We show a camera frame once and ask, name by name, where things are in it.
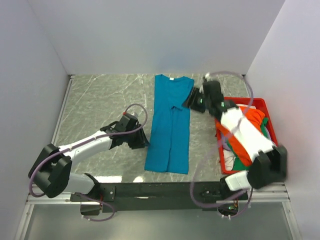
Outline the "teal t shirt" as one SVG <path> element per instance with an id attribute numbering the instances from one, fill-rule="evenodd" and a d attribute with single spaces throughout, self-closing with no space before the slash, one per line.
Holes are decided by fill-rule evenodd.
<path id="1" fill-rule="evenodd" d="M 183 107 L 194 87 L 186 76 L 154 78 L 154 105 L 144 169 L 157 173 L 188 174 L 190 110 Z"/>

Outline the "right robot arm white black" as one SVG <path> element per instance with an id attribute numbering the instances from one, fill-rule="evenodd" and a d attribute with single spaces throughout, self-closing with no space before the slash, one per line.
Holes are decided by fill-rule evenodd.
<path id="1" fill-rule="evenodd" d="M 287 149 L 264 136 L 260 128 L 263 116 L 252 107 L 253 101 L 250 98 L 240 106 L 224 96 L 217 80 L 211 80 L 193 87 L 183 103 L 199 113 L 208 111 L 236 155 L 244 153 L 241 160 L 248 169 L 226 176 L 219 187 L 221 197 L 226 200 L 239 190 L 258 190 L 287 178 Z"/>

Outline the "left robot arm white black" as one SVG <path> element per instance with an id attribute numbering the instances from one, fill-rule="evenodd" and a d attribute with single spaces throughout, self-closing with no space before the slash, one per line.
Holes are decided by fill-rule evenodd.
<path id="1" fill-rule="evenodd" d="M 132 150 L 149 146 L 138 118 L 125 112 L 119 121 L 100 128 L 77 142 L 55 146 L 46 145 L 31 167 L 30 185 L 36 185 L 41 196 L 55 198 L 64 191 L 82 194 L 88 201 L 100 195 L 100 183 L 88 173 L 72 173 L 72 167 L 100 152 L 126 143 Z"/>

